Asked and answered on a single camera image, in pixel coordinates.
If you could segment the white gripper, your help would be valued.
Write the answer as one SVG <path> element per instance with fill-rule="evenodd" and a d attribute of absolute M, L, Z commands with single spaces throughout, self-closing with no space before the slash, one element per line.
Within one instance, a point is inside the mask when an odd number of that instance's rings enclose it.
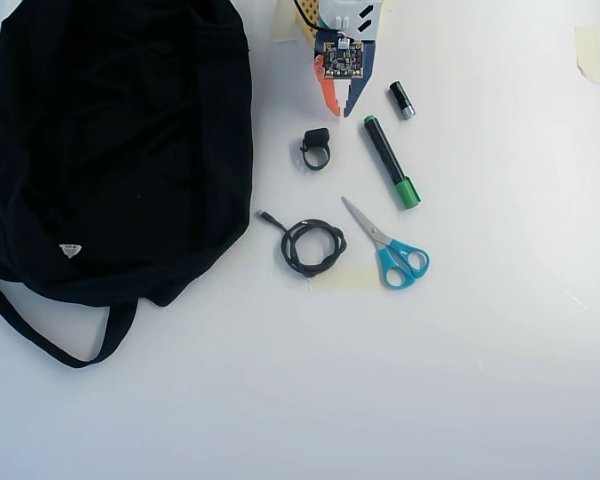
<path fill-rule="evenodd" d="M 319 20 L 327 28 L 338 30 L 352 39 L 363 41 L 362 77 L 353 78 L 348 89 L 344 117 L 353 111 L 356 103 L 371 79 L 376 53 L 376 38 L 382 11 L 382 0 L 320 0 Z M 328 109 L 341 115 L 333 78 L 325 76 L 322 58 L 313 61 L 314 73 L 320 85 Z"/>

